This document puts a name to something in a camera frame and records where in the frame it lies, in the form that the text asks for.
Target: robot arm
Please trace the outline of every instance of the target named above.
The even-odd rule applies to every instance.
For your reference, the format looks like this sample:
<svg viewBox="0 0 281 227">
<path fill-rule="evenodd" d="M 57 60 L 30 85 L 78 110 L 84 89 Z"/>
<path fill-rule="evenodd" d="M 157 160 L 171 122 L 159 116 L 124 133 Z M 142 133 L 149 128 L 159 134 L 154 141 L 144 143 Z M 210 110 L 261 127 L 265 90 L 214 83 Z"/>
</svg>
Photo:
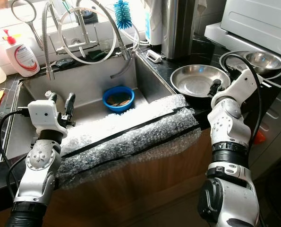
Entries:
<svg viewBox="0 0 281 227">
<path fill-rule="evenodd" d="M 213 97 L 207 116 L 213 156 L 198 212 L 217 227 L 254 227 L 258 222 L 259 204 L 248 169 L 251 131 L 243 123 L 240 109 L 256 88 L 250 70 L 244 70 L 228 89 Z"/>
<path fill-rule="evenodd" d="M 38 140 L 26 157 L 26 171 L 14 198 L 6 226 L 40 227 L 55 185 L 55 174 L 60 166 L 60 144 L 67 136 L 75 95 L 70 93 L 66 113 L 56 110 L 56 100 L 37 100 L 28 105 Z"/>
</svg>

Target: black countertop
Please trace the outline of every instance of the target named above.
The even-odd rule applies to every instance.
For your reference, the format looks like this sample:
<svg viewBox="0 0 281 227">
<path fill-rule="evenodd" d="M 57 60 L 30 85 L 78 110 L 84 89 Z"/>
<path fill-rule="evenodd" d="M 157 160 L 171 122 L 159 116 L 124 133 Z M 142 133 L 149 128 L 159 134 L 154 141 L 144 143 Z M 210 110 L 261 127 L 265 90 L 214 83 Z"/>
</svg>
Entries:
<svg viewBox="0 0 281 227">
<path fill-rule="evenodd" d="M 221 55 L 229 51 L 219 45 L 211 43 L 210 41 L 208 41 L 203 37 L 196 37 L 192 46 L 192 54 L 189 57 L 175 60 L 175 61 L 163 60 L 161 63 L 155 64 L 149 61 L 145 57 L 146 50 L 147 50 L 146 48 L 143 48 L 140 51 L 140 55 L 151 66 L 151 68 L 155 70 L 163 78 L 163 80 L 173 89 L 174 87 L 170 83 L 170 76 L 174 70 L 176 70 L 181 66 L 189 65 L 189 64 L 205 64 L 205 65 L 212 65 L 217 68 L 221 68 L 219 64 L 219 58 L 221 57 Z M 79 65 L 81 64 L 79 62 L 76 62 L 74 65 L 70 66 L 70 68 Z M 3 116 L 5 116 L 7 113 L 10 112 L 12 102 L 14 100 L 17 83 L 21 78 L 22 77 L 19 74 L 10 75 L 7 76 L 7 80 L 4 83 L 0 84 L 0 90 L 3 89 L 5 92 L 5 96 L 0 105 L 0 120 L 2 119 Z M 275 97 L 280 91 L 280 90 L 276 90 L 276 88 L 274 90 L 275 90 L 275 96 L 273 99 L 275 99 Z M 196 111 L 196 118 L 198 121 L 201 122 L 202 127 L 208 128 L 209 125 L 206 116 L 210 112 L 210 98 L 196 99 L 196 98 L 187 97 L 187 101 L 192 107 L 194 107 Z M 4 138 L 6 127 L 7 127 L 7 122 L 5 122 L 3 125 L 2 138 Z M 18 159 L 19 159 L 18 157 L 14 158 L 10 162 L 13 164 Z M 6 182 L 5 182 L 7 170 L 8 169 L 5 163 L 0 163 L 0 210 L 8 208 L 12 205 L 11 197 L 10 194 L 8 193 Z M 15 169 L 15 173 L 18 179 L 21 179 L 24 171 L 25 171 L 25 163 L 22 162 Z"/>
</svg>

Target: red object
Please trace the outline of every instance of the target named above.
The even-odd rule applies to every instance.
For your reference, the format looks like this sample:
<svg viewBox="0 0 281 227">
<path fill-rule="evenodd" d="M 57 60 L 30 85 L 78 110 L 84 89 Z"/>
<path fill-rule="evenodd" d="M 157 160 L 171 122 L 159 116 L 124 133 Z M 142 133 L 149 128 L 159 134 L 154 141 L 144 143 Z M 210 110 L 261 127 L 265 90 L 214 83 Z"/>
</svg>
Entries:
<svg viewBox="0 0 281 227">
<path fill-rule="evenodd" d="M 10 36 L 10 35 L 8 34 L 8 30 L 7 30 L 7 29 L 4 29 L 4 32 L 5 32 L 6 35 L 7 35 L 7 42 L 8 42 L 10 45 L 13 45 L 13 44 L 15 44 L 15 43 L 17 42 L 14 37 L 12 37 L 12 36 Z"/>
<path fill-rule="evenodd" d="M 255 136 L 254 144 L 263 143 L 265 140 L 266 140 L 266 137 L 260 132 L 260 130 L 258 130 L 258 132 Z"/>
</svg>

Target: stainless steel sink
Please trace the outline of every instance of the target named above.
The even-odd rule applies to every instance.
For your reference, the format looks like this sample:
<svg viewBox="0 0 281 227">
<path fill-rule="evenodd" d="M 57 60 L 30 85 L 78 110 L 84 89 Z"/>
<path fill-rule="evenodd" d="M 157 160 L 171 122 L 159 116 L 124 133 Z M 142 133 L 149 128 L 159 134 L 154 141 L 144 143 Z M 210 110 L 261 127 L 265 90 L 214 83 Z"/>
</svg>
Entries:
<svg viewBox="0 0 281 227">
<path fill-rule="evenodd" d="M 124 85 L 132 88 L 135 92 L 132 108 L 175 93 L 138 53 L 131 61 L 128 68 L 122 58 L 111 58 L 100 64 L 59 71 L 55 73 L 53 81 L 48 81 L 45 75 L 23 79 L 17 86 L 12 111 L 19 106 L 27 106 L 31 101 L 46 99 L 44 94 L 47 90 L 56 92 L 64 100 L 70 92 L 74 92 L 73 120 L 79 127 L 112 113 L 102 102 L 104 91 L 111 87 Z M 122 75 L 111 78 L 123 69 Z M 18 114 L 12 117 L 4 139 L 7 157 L 14 158 L 27 153 L 33 137 L 37 137 L 37 134 L 30 118 Z"/>
</svg>

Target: blue bowl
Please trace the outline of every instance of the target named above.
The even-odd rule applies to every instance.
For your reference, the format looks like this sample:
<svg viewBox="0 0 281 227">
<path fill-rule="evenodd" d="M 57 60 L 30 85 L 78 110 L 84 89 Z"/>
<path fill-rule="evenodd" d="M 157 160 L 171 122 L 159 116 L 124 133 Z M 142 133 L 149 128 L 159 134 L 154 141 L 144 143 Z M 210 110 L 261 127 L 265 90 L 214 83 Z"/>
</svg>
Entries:
<svg viewBox="0 0 281 227">
<path fill-rule="evenodd" d="M 109 98 L 109 96 L 114 95 L 116 93 L 127 93 L 129 94 L 129 96 L 131 97 L 130 101 L 122 106 L 112 106 L 107 104 L 107 100 Z M 107 90 L 102 97 L 102 101 L 103 104 L 108 107 L 110 110 L 115 111 L 115 112 L 123 112 L 125 110 L 127 110 L 128 108 L 130 108 L 130 106 L 132 105 L 133 101 L 134 101 L 135 95 L 134 95 L 134 91 L 128 87 L 125 86 L 118 86 L 118 87 L 113 87 L 110 88 L 109 90 Z"/>
</svg>

